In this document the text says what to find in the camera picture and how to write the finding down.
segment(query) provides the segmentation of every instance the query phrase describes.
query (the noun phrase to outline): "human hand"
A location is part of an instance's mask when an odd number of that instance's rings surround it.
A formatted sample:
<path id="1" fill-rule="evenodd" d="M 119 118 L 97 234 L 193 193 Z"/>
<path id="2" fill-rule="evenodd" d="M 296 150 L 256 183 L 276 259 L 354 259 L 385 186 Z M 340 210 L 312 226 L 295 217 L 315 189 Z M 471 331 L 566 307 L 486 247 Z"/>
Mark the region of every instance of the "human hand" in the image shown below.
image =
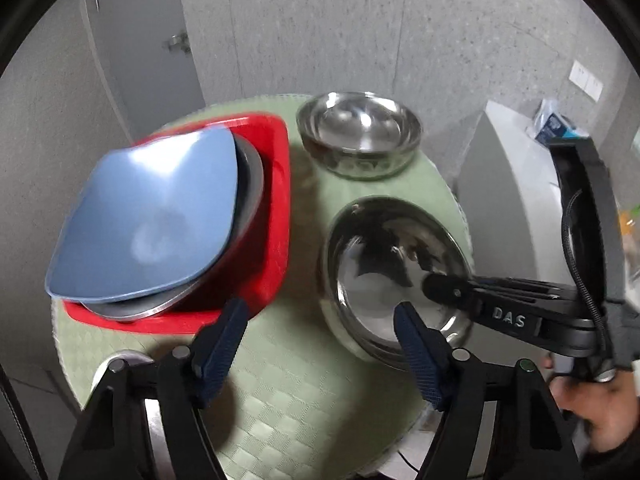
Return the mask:
<path id="1" fill-rule="evenodd" d="M 553 368 L 551 358 L 543 362 Z M 634 375 L 618 370 L 608 383 L 586 383 L 556 377 L 549 384 L 558 408 L 570 410 L 591 423 L 591 450 L 605 452 L 620 446 L 638 426 L 640 404 Z"/>

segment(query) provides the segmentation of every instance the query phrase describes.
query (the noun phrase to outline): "wall switch panel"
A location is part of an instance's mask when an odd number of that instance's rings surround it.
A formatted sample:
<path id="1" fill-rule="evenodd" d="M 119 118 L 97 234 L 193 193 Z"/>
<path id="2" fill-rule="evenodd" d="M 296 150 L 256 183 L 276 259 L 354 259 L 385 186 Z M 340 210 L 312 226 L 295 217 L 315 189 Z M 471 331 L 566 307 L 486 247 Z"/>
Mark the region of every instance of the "wall switch panel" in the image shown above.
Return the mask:
<path id="1" fill-rule="evenodd" d="M 571 73 L 569 74 L 569 81 L 575 84 L 594 101 L 598 102 L 600 100 L 604 85 L 580 62 L 574 61 L 574 66 L 572 67 Z"/>

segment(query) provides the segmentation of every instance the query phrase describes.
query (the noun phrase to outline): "stainless steel bowl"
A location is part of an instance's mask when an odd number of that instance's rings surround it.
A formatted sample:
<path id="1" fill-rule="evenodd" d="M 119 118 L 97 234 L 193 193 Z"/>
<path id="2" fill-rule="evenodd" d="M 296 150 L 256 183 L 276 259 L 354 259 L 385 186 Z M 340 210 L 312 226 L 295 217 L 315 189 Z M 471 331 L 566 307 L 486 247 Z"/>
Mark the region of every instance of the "stainless steel bowl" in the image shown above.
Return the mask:
<path id="1" fill-rule="evenodd" d="M 236 141 L 238 157 L 238 191 L 236 194 L 236 211 L 231 228 L 229 244 L 222 256 L 203 275 L 184 285 L 176 286 L 164 292 L 135 298 L 133 300 L 116 301 L 114 303 L 88 303 L 84 306 L 105 319 L 120 322 L 131 322 L 144 317 L 154 316 L 176 305 L 203 282 L 209 280 L 219 268 L 234 254 L 240 240 L 252 224 L 262 200 L 264 190 L 264 170 L 260 153 L 251 143 L 240 136 Z"/>
<path id="2" fill-rule="evenodd" d="M 404 105 L 370 92 L 329 92 L 298 110 L 311 156 L 342 176 L 372 180 L 404 168 L 420 145 L 420 121 Z"/>
<path id="3" fill-rule="evenodd" d="M 439 329 L 454 347 L 470 332 L 463 312 L 427 300 L 420 286 L 431 272 L 471 276 L 465 257 L 435 218 L 409 202 L 379 196 L 347 205 L 330 228 L 319 270 L 328 300 L 322 311 L 351 351 L 346 334 L 368 355 L 406 368 L 393 328 L 401 301 L 411 301 L 425 325 Z M 335 330 L 337 323 L 343 331 Z"/>

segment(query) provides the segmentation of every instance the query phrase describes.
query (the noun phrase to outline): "woven placemat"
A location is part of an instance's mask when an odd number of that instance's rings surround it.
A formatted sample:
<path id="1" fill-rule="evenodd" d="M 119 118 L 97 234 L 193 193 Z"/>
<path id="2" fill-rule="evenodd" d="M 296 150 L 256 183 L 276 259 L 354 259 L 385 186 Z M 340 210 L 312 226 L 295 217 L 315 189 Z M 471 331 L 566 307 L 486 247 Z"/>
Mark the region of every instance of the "woven placemat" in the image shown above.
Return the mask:
<path id="1" fill-rule="evenodd" d="M 345 350 L 329 332 L 316 293 L 326 229 L 347 203 L 391 195 L 435 216 L 470 260 L 466 222 L 446 183 L 422 154 L 380 182 L 353 182 L 319 167 L 302 148 L 295 113 L 304 96 L 215 105 L 183 121 L 267 111 L 286 121 L 291 160 L 289 269 L 276 300 L 249 323 L 222 393 L 204 413 L 222 467 L 233 480 L 340 479 L 380 457 L 424 407 L 412 378 Z M 78 401 L 101 361 L 121 349 L 159 357 L 185 336 L 114 332 L 80 324 L 54 301 L 63 370 Z"/>

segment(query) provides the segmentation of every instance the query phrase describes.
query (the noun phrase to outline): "blue square plate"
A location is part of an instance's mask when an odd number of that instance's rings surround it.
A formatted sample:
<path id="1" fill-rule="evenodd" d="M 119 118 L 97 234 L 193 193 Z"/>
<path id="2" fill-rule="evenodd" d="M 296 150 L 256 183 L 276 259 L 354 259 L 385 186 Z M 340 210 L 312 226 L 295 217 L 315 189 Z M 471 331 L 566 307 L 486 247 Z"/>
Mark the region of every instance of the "blue square plate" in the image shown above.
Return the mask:
<path id="1" fill-rule="evenodd" d="M 46 291 L 102 303 L 196 278 L 225 248 L 237 185 L 234 138 L 220 126 L 108 153 L 60 233 Z"/>

